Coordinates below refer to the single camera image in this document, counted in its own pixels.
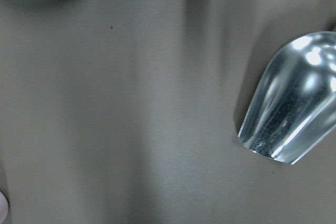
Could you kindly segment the pink cup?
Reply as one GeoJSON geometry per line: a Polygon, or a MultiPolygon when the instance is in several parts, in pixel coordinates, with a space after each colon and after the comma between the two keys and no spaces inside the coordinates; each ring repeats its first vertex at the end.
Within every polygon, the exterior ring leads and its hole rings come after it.
{"type": "Polygon", "coordinates": [[[0,192],[0,224],[3,224],[7,218],[9,211],[9,204],[5,195],[0,192]]]}

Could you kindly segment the metal scoop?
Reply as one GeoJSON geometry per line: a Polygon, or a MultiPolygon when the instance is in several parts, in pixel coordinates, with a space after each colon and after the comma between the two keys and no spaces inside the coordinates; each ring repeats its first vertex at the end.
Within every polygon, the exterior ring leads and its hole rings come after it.
{"type": "Polygon", "coordinates": [[[265,69],[238,133],[242,146],[293,165],[335,130],[335,32],[305,34],[265,69]]]}

